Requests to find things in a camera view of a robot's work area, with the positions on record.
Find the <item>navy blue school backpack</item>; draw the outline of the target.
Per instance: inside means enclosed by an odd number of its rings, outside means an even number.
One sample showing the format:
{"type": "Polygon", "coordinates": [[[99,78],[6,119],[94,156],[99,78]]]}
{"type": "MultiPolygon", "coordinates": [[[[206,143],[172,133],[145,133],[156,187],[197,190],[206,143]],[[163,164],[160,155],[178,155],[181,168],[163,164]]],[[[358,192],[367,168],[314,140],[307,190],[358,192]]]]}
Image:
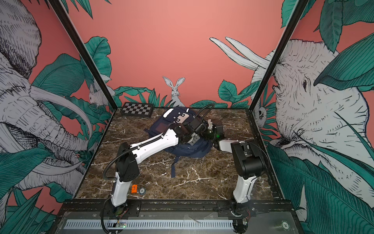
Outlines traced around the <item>navy blue school backpack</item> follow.
{"type": "Polygon", "coordinates": [[[171,130],[176,133],[178,144],[165,149],[166,152],[175,155],[174,162],[171,165],[172,178],[176,176],[175,164],[181,157],[203,158],[211,150],[212,142],[199,136],[197,139],[193,139],[191,143],[188,142],[192,139],[192,132],[189,131],[188,124],[195,117],[196,112],[190,108],[174,107],[167,110],[150,128],[144,130],[149,138],[171,130]]]}

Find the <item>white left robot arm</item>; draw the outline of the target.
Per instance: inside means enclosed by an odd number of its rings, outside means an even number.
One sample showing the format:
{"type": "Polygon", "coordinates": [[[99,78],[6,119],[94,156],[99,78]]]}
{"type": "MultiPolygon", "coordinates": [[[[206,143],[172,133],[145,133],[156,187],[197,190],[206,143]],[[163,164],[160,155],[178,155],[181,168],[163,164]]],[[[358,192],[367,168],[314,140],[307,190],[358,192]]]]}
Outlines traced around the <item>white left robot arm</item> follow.
{"type": "Polygon", "coordinates": [[[209,123],[199,118],[188,123],[172,122],[160,134],[120,151],[103,171],[103,179],[114,182],[110,195],[112,205],[118,207],[127,202],[131,183],[140,175],[138,165],[145,159],[166,148],[192,143],[208,127],[209,123]]]}

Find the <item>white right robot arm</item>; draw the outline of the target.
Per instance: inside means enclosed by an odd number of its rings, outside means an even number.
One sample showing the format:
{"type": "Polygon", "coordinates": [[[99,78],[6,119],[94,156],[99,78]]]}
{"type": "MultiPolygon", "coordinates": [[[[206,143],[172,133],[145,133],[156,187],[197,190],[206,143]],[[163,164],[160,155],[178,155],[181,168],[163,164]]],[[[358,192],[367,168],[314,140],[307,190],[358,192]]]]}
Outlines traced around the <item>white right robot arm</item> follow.
{"type": "Polygon", "coordinates": [[[246,203],[251,200],[251,191],[255,181],[266,169],[263,161],[262,148],[253,138],[246,140],[227,139],[223,126],[214,125],[205,130],[202,136],[213,143],[219,151],[231,153],[234,160],[238,180],[233,191],[236,203],[246,203]]]}

